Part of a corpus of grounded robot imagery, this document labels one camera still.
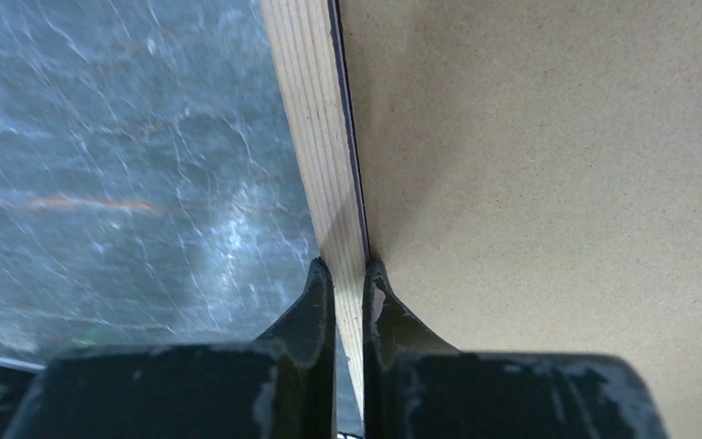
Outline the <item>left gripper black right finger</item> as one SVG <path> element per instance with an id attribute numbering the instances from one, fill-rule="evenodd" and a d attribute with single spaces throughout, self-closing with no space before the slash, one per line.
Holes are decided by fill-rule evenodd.
<path id="1" fill-rule="evenodd" d="M 368 438 L 664 438 L 642 378 L 623 359 L 463 351 L 395 295 L 379 260 L 363 290 Z"/>

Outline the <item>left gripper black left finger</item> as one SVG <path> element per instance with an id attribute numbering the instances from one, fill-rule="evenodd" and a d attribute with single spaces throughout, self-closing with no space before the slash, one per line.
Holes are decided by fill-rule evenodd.
<path id="1" fill-rule="evenodd" d="M 97 346 L 57 356 L 27 388 L 6 438 L 331 438 L 335 312 L 325 263 L 246 342 Z"/>

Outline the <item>brown cardboard backing board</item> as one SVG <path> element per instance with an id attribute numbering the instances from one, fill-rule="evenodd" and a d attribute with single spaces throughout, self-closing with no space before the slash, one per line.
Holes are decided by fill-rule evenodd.
<path id="1" fill-rule="evenodd" d="M 702 438 L 702 1 L 344 1 L 371 250 L 471 350 L 611 353 Z"/>

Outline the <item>wooden picture frame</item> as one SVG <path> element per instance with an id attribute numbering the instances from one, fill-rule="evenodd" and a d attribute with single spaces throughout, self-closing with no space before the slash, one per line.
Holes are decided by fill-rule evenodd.
<path id="1" fill-rule="evenodd" d="M 365 409 L 363 284 L 369 254 L 340 5 L 260 3 L 358 409 Z"/>

